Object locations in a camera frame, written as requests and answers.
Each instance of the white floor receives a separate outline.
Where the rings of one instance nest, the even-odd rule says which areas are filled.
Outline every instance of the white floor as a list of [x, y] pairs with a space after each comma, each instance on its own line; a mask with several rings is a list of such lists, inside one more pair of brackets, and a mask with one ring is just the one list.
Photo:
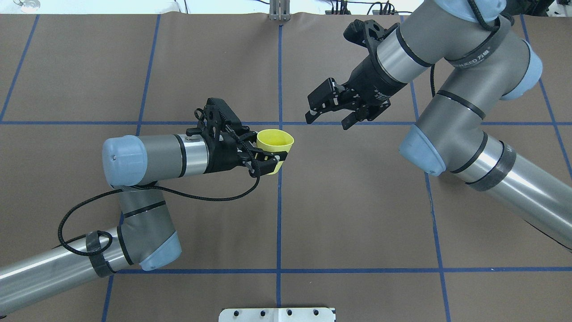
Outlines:
[[[193, 14], [245, 14], [267, 13], [269, 6], [257, 0], [0, 0], [0, 13], [24, 13], [23, 7], [15, 2], [36, 1], [40, 7], [30, 13], [38, 14], [157, 14], [169, 11], [181, 11]], [[414, 11], [423, 0], [394, 0], [397, 11]], [[292, 0], [291, 13], [307, 12], [324, 14], [331, 10], [335, 1], [329, 0]], [[352, 14], [366, 14], [370, 4], [350, 3]], [[572, 14], [572, 6], [550, 6], [550, 16]]]

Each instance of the cup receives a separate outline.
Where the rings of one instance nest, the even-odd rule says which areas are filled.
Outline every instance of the cup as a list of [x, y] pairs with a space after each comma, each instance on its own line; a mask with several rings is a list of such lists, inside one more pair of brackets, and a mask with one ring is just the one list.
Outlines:
[[[280, 129], [264, 129], [258, 132], [256, 136], [256, 146], [261, 148], [266, 152], [290, 152], [290, 148], [294, 144], [294, 138], [292, 135], [280, 130]], [[270, 174], [276, 174], [282, 163], [284, 161], [278, 161], [274, 172]]]

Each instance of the metal bracket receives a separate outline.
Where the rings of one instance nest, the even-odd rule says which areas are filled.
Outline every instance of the metal bracket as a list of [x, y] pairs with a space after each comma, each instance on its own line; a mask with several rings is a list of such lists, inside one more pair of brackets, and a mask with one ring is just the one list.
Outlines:
[[269, 0], [270, 20], [290, 20], [290, 0]]
[[225, 309], [219, 322], [335, 322], [335, 308]]

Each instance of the white metal plate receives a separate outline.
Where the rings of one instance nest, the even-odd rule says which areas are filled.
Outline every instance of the white metal plate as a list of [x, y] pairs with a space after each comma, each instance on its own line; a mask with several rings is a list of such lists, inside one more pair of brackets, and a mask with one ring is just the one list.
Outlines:
[[335, 308], [225, 309], [219, 322], [335, 322]]

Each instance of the robotic arm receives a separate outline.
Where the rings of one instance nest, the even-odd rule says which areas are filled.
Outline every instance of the robotic arm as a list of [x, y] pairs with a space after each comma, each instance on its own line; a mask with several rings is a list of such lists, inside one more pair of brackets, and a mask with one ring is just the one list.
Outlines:
[[105, 177], [116, 190], [90, 200], [119, 193], [123, 223], [65, 242], [61, 231], [67, 217], [89, 200], [74, 207], [58, 229], [61, 245], [0, 268], [0, 317], [133, 264], [153, 270], [177, 259], [181, 245], [161, 190], [178, 191], [156, 186], [157, 180], [247, 167], [256, 178], [247, 192], [221, 199], [190, 196], [230, 201], [252, 191], [260, 176], [272, 173], [288, 155], [256, 147], [258, 133], [242, 125], [222, 99], [208, 99], [195, 116], [198, 126], [186, 134], [128, 135], [104, 143]]
[[426, 173], [450, 171], [517, 210], [572, 251], [572, 189], [520, 156], [479, 125], [500, 100], [520, 97], [542, 73], [530, 44], [499, 15], [503, 0], [425, 0], [402, 24], [351, 23], [346, 40], [369, 51], [349, 80], [328, 78], [308, 95], [307, 123], [349, 109], [349, 129], [371, 121], [389, 98], [441, 58], [455, 70], [401, 143], [399, 152]]

